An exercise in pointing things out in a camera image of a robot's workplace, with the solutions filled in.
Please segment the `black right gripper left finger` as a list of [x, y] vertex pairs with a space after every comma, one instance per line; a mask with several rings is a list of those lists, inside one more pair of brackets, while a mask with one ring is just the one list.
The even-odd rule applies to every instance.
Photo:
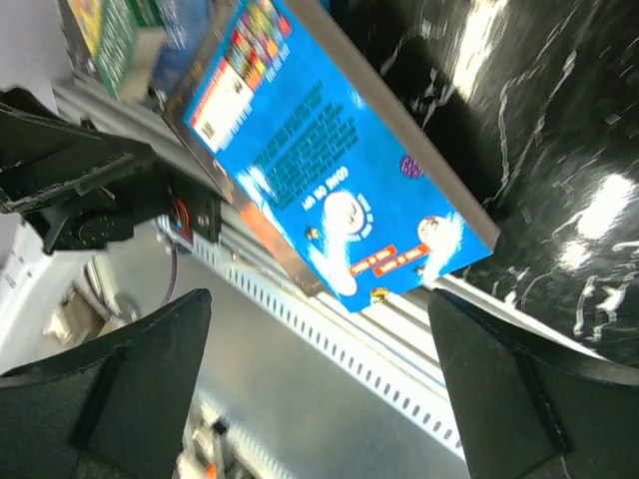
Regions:
[[170, 478], [211, 322], [194, 289], [1, 376], [4, 478]]

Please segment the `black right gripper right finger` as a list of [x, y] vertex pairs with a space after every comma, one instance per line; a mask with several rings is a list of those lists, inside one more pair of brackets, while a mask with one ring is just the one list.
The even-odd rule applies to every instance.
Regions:
[[473, 478], [635, 478], [638, 371], [436, 289], [428, 316]]

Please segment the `blue treehouse paperback book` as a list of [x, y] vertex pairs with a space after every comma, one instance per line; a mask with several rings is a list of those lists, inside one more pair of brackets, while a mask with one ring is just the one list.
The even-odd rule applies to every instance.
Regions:
[[498, 228], [317, 1], [220, 1], [168, 108], [349, 311], [490, 256]]

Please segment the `dark Tale Of Two Cities book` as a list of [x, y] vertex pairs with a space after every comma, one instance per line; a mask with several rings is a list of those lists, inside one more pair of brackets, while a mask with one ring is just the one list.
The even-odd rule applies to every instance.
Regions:
[[283, 277], [306, 295], [316, 296], [327, 291], [325, 284], [184, 122], [187, 107], [195, 99], [195, 92], [204, 80], [206, 68], [221, 43], [221, 38], [222, 33], [218, 28], [209, 28], [191, 65], [166, 101], [163, 120], [197, 159], [228, 203], [223, 207], [223, 223], [230, 227], [230, 231], [223, 237], [229, 239], [233, 236], [243, 236], [249, 243], [249, 250], [259, 258], [267, 270]]

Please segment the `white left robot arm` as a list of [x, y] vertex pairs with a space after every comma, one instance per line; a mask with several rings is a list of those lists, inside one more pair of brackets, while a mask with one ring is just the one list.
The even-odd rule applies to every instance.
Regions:
[[131, 317], [87, 262], [172, 205], [149, 145], [102, 133], [88, 119], [70, 123], [26, 89], [2, 91], [2, 370], [51, 350], [45, 329], [76, 280], [106, 317]]

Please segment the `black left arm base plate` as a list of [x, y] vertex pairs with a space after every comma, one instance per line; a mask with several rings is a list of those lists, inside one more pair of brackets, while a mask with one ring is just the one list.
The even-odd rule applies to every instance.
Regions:
[[195, 183], [175, 183], [173, 208], [169, 212], [171, 228], [192, 243], [195, 234], [215, 243], [222, 227], [222, 198], [214, 191]]

